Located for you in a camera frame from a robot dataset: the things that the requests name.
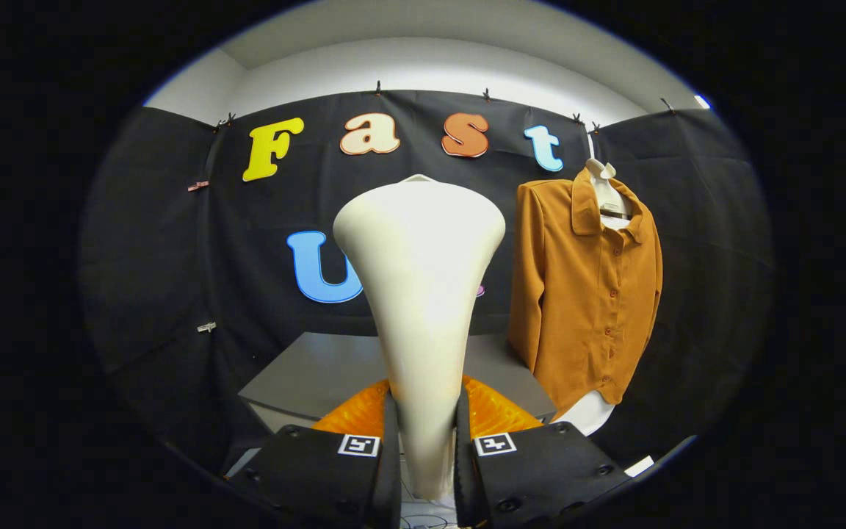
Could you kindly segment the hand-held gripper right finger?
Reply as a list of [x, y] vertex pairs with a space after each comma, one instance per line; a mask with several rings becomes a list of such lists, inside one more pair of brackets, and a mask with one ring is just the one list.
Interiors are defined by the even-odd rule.
[[461, 381], [455, 419], [461, 527], [566, 528], [631, 482], [572, 424], [541, 424], [470, 376]]

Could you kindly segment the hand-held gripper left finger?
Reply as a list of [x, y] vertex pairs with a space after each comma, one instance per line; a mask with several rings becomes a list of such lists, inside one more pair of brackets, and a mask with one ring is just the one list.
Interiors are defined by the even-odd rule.
[[383, 379], [312, 428], [269, 435], [226, 481], [279, 528], [397, 528], [399, 451], [397, 407]]

